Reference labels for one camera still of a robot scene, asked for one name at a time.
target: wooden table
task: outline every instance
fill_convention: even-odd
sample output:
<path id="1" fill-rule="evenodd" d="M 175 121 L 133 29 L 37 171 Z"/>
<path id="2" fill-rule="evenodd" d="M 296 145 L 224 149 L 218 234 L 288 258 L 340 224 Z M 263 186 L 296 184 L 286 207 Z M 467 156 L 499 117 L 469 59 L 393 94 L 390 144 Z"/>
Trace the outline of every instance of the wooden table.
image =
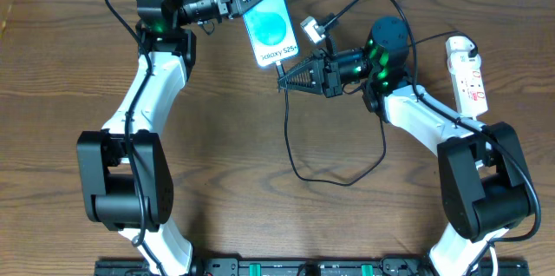
<path id="1" fill-rule="evenodd" d="M 298 24 L 351 0 L 287 0 Z M 136 21 L 134 0 L 112 0 Z M 490 110 L 520 138 L 543 207 L 531 241 L 499 244 L 532 274 L 555 260 L 555 0 L 399 0 L 417 39 L 456 28 L 480 46 Z M 340 49 L 362 45 L 372 23 L 394 15 L 364 0 L 334 31 Z M 284 145 L 284 94 L 274 69 L 254 62 L 242 20 L 206 36 L 168 118 L 163 146 L 175 185 L 173 217 L 201 252 L 248 257 L 379 257 L 426 252 L 440 238 L 437 161 L 410 135 L 386 127 L 382 165 L 353 187 L 306 184 Z M 421 82 L 454 106 L 444 39 L 419 48 Z M 82 130 L 100 129 L 136 71 L 136 45 L 102 0 L 15 0 L 0 46 L 0 270 L 91 274 L 95 260 L 137 257 L 116 233 L 85 216 L 75 159 Z M 299 172 L 348 180 L 382 151 L 378 120 L 360 96 L 291 93 L 290 139 Z M 525 233 L 525 220 L 514 235 Z"/>

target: green connector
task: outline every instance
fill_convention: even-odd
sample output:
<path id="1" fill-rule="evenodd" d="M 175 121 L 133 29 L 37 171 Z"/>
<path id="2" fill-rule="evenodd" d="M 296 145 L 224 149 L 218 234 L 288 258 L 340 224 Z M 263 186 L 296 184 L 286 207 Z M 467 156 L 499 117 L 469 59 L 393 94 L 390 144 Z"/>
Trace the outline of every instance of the green connector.
<path id="1" fill-rule="evenodd" d="M 252 263 L 249 265 L 250 276 L 260 276 L 262 274 L 260 271 L 261 271 L 260 264 Z"/>
<path id="2" fill-rule="evenodd" d="M 362 276 L 374 276 L 374 267 L 372 265 L 363 265 Z"/>

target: phone screen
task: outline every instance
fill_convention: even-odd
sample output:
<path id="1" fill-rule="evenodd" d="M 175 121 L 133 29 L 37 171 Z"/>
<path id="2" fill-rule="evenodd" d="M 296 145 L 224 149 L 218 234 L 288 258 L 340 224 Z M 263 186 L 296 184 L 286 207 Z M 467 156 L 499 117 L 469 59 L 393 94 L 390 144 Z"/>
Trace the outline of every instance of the phone screen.
<path id="1" fill-rule="evenodd" d="M 243 18 L 259 66 L 266 67 L 298 54 L 297 38 L 285 0 L 263 0 Z"/>

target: white power strip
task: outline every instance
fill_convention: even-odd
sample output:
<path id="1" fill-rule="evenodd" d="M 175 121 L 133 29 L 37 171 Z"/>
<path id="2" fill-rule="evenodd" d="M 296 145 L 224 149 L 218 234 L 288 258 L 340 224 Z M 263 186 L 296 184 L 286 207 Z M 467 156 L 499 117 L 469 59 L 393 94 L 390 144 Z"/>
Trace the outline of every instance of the white power strip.
<path id="1" fill-rule="evenodd" d="M 486 90 L 482 81 L 480 55 L 468 57 L 475 45 L 464 36 L 453 36 L 446 42 L 447 66 L 451 73 L 457 112 L 475 118 L 487 111 Z"/>

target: white cable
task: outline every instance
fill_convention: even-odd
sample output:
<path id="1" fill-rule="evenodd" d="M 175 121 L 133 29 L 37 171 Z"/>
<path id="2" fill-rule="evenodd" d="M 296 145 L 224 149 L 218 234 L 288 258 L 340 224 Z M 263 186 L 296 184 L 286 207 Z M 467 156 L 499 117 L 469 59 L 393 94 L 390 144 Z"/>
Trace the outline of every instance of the white cable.
<path id="1" fill-rule="evenodd" d="M 493 265 L 492 276 L 497 276 L 499 267 L 497 265 L 497 255 L 495 254 L 495 248 L 490 246 L 489 253 L 492 256 L 492 265 Z"/>

